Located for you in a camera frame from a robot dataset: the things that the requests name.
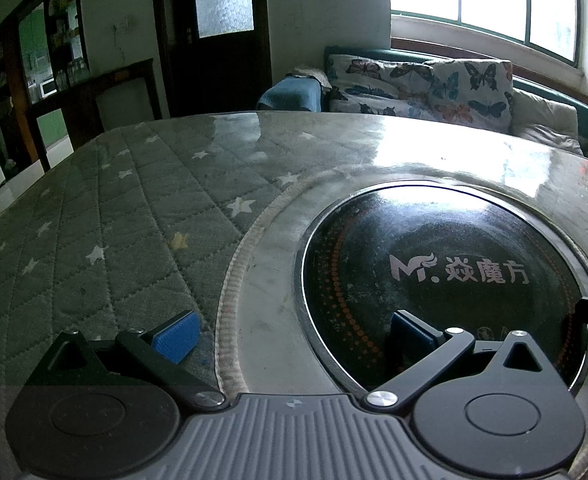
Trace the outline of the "black round induction cooktop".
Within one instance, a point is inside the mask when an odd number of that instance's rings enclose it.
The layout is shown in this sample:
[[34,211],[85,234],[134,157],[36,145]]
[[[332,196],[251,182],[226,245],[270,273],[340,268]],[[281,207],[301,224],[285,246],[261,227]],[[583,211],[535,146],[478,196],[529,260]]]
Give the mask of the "black round induction cooktop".
[[352,393],[422,359],[391,333],[397,310],[442,332],[464,328],[481,353],[523,330],[571,389],[588,369],[588,329],[574,314],[588,259],[510,197],[428,181],[362,188],[313,220],[296,286],[315,353]]

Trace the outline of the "grey quilted star table cover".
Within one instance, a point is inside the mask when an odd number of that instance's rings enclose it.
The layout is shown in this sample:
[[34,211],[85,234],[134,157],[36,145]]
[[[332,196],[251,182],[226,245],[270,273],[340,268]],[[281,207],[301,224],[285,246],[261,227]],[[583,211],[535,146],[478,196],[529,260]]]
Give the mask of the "grey quilted star table cover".
[[213,379],[228,265],[281,197],[318,188],[319,212],[359,186],[459,180],[512,195],[588,254],[588,159],[490,131],[305,112],[202,115],[105,132],[0,214],[0,479],[15,396],[53,339],[108,339],[181,310],[202,320],[187,367]]

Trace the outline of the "beige plain cushion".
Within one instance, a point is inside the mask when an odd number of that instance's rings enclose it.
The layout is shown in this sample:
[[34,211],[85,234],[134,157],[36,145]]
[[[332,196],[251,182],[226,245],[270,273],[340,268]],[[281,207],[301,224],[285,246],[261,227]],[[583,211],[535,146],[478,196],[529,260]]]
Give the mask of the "beige plain cushion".
[[578,133],[578,114],[573,106],[514,90],[512,136],[582,155]]

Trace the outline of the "square butterfly print cushion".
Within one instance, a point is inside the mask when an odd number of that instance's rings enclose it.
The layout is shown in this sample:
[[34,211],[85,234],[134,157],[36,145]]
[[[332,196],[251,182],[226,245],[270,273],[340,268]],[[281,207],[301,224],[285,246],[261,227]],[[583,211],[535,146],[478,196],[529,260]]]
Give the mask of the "square butterfly print cushion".
[[512,125],[513,65],[497,58],[429,61],[428,93],[438,122],[508,133]]

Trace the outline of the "long butterfly print cushion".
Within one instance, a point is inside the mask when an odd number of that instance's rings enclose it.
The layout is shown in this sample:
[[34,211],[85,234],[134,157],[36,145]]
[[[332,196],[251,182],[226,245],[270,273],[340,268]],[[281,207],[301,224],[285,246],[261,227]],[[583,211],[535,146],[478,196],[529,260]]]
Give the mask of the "long butterfly print cushion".
[[429,65],[330,54],[326,75],[330,112],[435,120],[428,101],[434,81]]

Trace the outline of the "blue covered sofa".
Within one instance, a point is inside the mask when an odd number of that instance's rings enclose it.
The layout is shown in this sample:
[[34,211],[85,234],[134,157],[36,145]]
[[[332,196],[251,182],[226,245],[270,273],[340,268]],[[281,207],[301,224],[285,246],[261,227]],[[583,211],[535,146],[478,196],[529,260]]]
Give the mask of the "blue covered sofa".
[[[330,57],[344,54],[348,58],[371,58],[376,63],[427,63],[486,61],[487,56],[461,49],[432,44],[429,51],[416,52],[394,49],[361,49],[347,47],[327,47],[324,50],[326,76],[333,76]],[[577,112],[578,142],[580,151],[588,155],[588,98],[580,92],[542,76],[532,70],[515,65],[510,70],[514,87],[547,100],[573,107]],[[283,80],[275,84],[259,99],[257,107],[261,110],[305,110],[324,112],[329,108],[330,90],[324,87],[317,70],[298,67]]]

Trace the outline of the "dark wooden display cabinet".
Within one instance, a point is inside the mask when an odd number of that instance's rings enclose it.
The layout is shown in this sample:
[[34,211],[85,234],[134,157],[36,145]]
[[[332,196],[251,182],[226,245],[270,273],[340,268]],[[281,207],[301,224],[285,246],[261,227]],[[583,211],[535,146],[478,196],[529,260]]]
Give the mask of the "dark wooden display cabinet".
[[0,0],[0,168],[166,116],[153,0]]

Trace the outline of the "dark door with frosted glass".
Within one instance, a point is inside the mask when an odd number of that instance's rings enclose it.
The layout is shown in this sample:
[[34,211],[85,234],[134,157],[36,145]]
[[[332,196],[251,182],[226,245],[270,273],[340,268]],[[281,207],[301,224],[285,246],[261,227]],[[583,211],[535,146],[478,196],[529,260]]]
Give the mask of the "dark door with frosted glass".
[[153,0],[172,117],[254,110],[272,84],[267,0]]

